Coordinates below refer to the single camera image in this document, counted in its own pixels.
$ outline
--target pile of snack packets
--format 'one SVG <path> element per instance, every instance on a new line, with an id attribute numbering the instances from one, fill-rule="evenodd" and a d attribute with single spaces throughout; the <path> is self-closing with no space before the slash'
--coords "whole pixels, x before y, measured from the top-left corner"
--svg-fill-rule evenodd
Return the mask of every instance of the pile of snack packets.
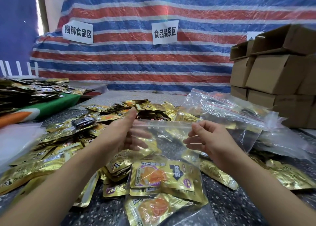
<path id="1" fill-rule="evenodd" d="M 100 135 L 108 124 L 123 117 L 131 107 L 137 109 L 137 119 L 160 122 L 166 126 L 175 123 L 168 121 L 175 121 L 179 110 L 179 107 L 174 107 L 169 102 L 154 104 L 147 99 L 127 100 L 113 106 L 86 106 L 90 110 L 89 113 L 47 126 L 47 134 L 38 140 L 39 144 L 10 164 L 12 168 L 0 179 L 0 195 L 28 182 L 12 204 L 21 200 L 78 150 L 89 147 L 89 143 Z M 180 117 L 186 122 L 198 120 L 196 116 L 184 112 Z M 99 169 L 89 180 L 74 206 L 87 207 L 97 181 L 101 179 L 104 198 L 113 199 L 126 195 L 124 208 L 131 226 L 140 225 L 139 222 L 142 225 L 156 226 L 180 208 L 200 209 L 208 204 L 201 171 L 232 190 L 238 188 L 237 182 L 217 168 L 205 153 L 185 147 L 182 140 L 187 132 L 183 134 L 177 126 L 166 127 L 163 131 L 157 129 L 159 127 L 148 127 L 154 136 L 152 139 L 139 138 L 148 148 L 142 148 L 140 151 L 123 150 Z M 170 154 L 164 152 L 164 147 L 177 147 L 181 157 L 171 158 Z M 291 165 L 272 160 L 274 156 L 264 151 L 250 152 L 251 159 L 269 170 L 286 188 L 316 188 L 310 177 Z"/>
<path id="2" fill-rule="evenodd" d="M 69 79 L 21 80 L 0 78 L 0 115 L 14 112 L 24 106 L 64 97 L 64 94 L 82 95 L 83 88 L 73 88 L 65 83 Z"/>

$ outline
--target purple oval logo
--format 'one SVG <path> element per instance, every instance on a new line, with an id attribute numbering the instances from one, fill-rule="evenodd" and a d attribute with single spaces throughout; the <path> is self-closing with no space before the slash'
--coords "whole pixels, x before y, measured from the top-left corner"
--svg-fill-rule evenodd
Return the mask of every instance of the purple oval logo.
<path id="1" fill-rule="evenodd" d="M 107 189 L 106 189 L 106 193 L 107 194 L 113 194 L 115 192 L 115 187 L 108 187 Z"/>
<path id="2" fill-rule="evenodd" d="M 191 188 L 191 182 L 190 182 L 189 179 L 184 179 L 184 180 L 183 180 L 183 183 L 184 183 L 184 185 L 185 185 L 187 188 Z"/>

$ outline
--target person's right hand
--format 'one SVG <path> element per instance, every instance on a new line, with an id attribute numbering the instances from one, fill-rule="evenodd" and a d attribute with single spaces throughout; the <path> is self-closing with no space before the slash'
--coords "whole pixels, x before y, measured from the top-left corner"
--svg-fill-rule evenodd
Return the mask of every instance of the person's right hand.
<path id="1" fill-rule="evenodd" d="M 193 123 L 183 143 L 189 149 L 207 153 L 216 166 L 228 174 L 233 174 L 239 164 L 250 159 L 223 125 L 207 120 Z"/>

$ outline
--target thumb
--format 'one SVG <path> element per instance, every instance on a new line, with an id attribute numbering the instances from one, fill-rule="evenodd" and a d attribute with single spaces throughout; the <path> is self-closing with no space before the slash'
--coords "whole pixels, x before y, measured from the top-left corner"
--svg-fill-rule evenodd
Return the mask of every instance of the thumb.
<path id="1" fill-rule="evenodd" d="M 208 132 L 202 126 L 197 123 L 192 123 L 192 130 L 204 141 L 208 142 L 211 137 L 211 132 Z"/>
<path id="2" fill-rule="evenodd" d="M 124 131 L 126 131 L 126 133 L 130 130 L 130 128 L 132 128 L 136 115 L 137 110 L 136 108 L 132 107 L 122 118 L 120 124 L 124 128 Z"/>

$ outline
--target person's left hand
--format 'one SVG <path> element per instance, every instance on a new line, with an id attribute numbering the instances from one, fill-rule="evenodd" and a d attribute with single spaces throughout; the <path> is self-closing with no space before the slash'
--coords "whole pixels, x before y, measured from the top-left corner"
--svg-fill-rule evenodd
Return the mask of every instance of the person's left hand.
<path id="1" fill-rule="evenodd" d="M 136 114 L 136 109 L 132 107 L 123 118 L 109 124 L 88 147 L 106 158 L 124 149 L 138 151 L 147 148 L 148 145 L 137 137 L 151 138 L 152 135 L 140 129 L 132 129 Z"/>

